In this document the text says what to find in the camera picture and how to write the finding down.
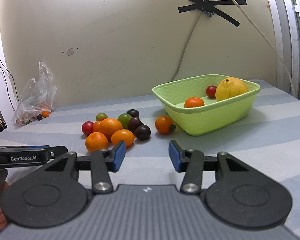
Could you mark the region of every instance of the metal pivot screw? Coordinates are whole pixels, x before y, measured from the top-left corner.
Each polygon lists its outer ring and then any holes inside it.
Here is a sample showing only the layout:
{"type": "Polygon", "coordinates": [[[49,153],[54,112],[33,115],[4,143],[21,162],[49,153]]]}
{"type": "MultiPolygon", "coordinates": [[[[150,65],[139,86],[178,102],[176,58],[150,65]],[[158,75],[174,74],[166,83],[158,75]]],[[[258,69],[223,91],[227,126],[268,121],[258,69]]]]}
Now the metal pivot screw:
{"type": "Polygon", "coordinates": [[[152,191],[152,188],[150,188],[150,187],[144,187],[142,190],[143,190],[144,192],[148,193],[148,192],[151,192],[151,191],[152,191]]]}
{"type": "Polygon", "coordinates": [[[98,182],[94,185],[94,188],[98,191],[106,191],[110,189],[110,184],[107,182],[98,182]]]}
{"type": "Polygon", "coordinates": [[[187,183],[185,185],[183,185],[182,189],[185,191],[185,192],[189,192],[189,193],[192,193],[192,192],[196,192],[199,187],[197,184],[194,184],[194,183],[187,183]]]}

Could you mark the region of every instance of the tangerine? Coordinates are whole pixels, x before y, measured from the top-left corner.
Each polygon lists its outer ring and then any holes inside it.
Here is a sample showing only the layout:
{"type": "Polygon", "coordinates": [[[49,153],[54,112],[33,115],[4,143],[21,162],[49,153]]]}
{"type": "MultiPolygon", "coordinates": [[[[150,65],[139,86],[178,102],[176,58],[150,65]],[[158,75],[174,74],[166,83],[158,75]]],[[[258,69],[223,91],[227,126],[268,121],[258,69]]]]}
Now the tangerine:
{"type": "Polygon", "coordinates": [[[108,140],[104,134],[100,132],[93,132],[86,138],[86,148],[89,152],[108,148],[108,140]]]}
{"type": "Polygon", "coordinates": [[[119,141],[125,141],[126,147],[133,144],[134,134],[129,130],[119,130],[111,136],[111,142],[116,145],[119,141]]]}
{"type": "Polygon", "coordinates": [[[204,101],[201,98],[188,98],[185,101],[185,107],[198,107],[198,106],[204,106],[204,101]]]}
{"type": "Polygon", "coordinates": [[[98,132],[99,131],[99,125],[100,124],[101,124],[101,121],[94,122],[93,127],[92,127],[92,129],[93,129],[94,132],[98,132]]]}
{"type": "Polygon", "coordinates": [[[111,140],[111,136],[122,129],[122,124],[113,118],[107,118],[101,121],[99,125],[99,132],[103,133],[108,140],[111,140]]]}

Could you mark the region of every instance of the white cable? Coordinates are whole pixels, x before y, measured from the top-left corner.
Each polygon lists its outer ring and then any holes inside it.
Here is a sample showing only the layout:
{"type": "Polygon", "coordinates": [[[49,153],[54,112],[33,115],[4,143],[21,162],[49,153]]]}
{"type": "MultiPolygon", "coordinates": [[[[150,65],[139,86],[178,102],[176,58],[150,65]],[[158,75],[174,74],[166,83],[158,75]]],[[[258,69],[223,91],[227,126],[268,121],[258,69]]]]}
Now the white cable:
{"type": "Polygon", "coordinates": [[[197,23],[198,23],[198,21],[199,21],[200,13],[201,13],[201,11],[199,10],[199,13],[198,13],[198,15],[197,15],[197,18],[196,18],[196,20],[194,21],[194,24],[193,24],[193,26],[192,26],[192,28],[191,28],[191,30],[190,30],[190,32],[189,32],[188,38],[187,38],[187,40],[186,40],[186,43],[185,43],[185,45],[183,46],[182,52],[181,52],[181,54],[180,54],[180,59],[179,59],[178,67],[177,67],[177,69],[176,69],[174,75],[173,75],[172,78],[170,79],[170,82],[172,82],[172,81],[176,78],[176,76],[177,76],[177,74],[178,74],[178,72],[179,72],[179,70],[180,70],[181,63],[182,63],[182,60],[183,60],[183,56],[184,56],[184,54],[185,54],[185,52],[186,52],[186,49],[187,49],[188,43],[189,43],[189,41],[190,41],[190,39],[191,39],[192,33],[193,33],[193,31],[194,31],[194,29],[195,29],[195,27],[196,27],[196,25],[197,25],[197,23]]]}
{"type": "Polygon", "coordinates": [[[289,76],[289,80],[290,80],[290,85],[291,85],[291,90],[292,93],[294,94],[295,97],[297,97],[297,93],[295,90],[295,86],[293,84],[292,81],[292,77],[291,74],[288,70],[288,67],[286,66],[286,64],[284,63],[283,59],[280,57],[279,53],[277,52],[277,50],[274,48],[274,46],[272,46],[272,44],[270,43],[270,41],[266,38],[266,36],[262,33],[262,31],[254,24],[254,22],[249,18],[249,16],[244,12],[244,10],[240,7],[240,5],[235,1],[235,0],[231,0],[238,8],[239,10],[242,12],[242,14],[246,17],[246,19],[248,20],[248,22],[250,22],[252,24],[252,26],[260,33],[260,35],[266,40],[266,43],[274,50],[274,52],[277,54],[277,56],[279,57],[279,59],[281,60],[282,64],[283,64],[283,68],[286,71],[286,73],[289,76]]]}

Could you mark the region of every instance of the wall mark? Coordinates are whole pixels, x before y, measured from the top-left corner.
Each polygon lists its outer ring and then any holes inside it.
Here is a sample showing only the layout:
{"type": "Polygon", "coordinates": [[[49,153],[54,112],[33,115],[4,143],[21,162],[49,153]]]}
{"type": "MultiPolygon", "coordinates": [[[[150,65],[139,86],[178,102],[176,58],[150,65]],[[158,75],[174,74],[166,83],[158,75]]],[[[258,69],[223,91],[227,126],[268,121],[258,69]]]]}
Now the wall mark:
{"type": "Polygon", "coordinates": [[[67,55],[70,56],[72,54],[74,54],[73,48],[67,49],[67,55]]]}

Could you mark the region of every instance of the blue gripper pad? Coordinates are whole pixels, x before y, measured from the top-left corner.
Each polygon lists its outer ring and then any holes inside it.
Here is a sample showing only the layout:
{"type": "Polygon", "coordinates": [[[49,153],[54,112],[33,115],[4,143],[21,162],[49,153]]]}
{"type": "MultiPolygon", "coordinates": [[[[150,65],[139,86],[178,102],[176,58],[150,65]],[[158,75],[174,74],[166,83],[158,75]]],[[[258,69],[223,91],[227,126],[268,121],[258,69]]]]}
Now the blue gripper pad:
{"type": "Polygon", "coordinates": [[[180,152],[177,150],[177,148],[173,145],[172,142],[169,143],[169,157],[174,169],[177,172],[181,172],[180,152]]]}
{"type": "Polygon", "coordinates": [[[27,146],[29,149],[49,148],[50,145],[27,146]]]}
{"type": "Polygon", "coordinates": [[[114,161],[112,164],[113,172],[117,172],[126,156],[126,143],[123,142],[119,148],[114,152],[114,161]]]}

